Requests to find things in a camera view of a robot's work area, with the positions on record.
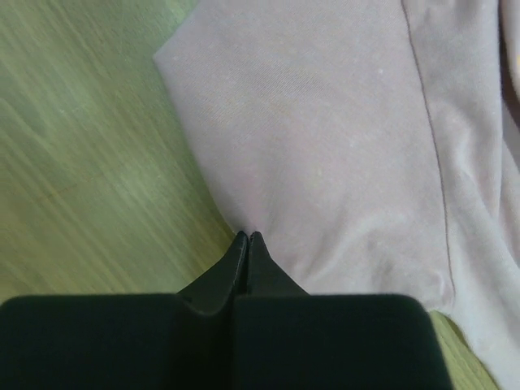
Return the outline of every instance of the wooden surface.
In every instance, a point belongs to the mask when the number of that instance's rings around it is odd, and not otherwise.
[[[1,0],[0,301],[175,292],[227,248],[152,63],[195,3]],[[495,388],[432,318],[457,388]]]

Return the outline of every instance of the wooden table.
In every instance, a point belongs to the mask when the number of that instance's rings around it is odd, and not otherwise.
[[[0,301],[175,292],[232,234],[153,53],[195,0],[2,0]],[[432,315],[457,388],[496,388]]]

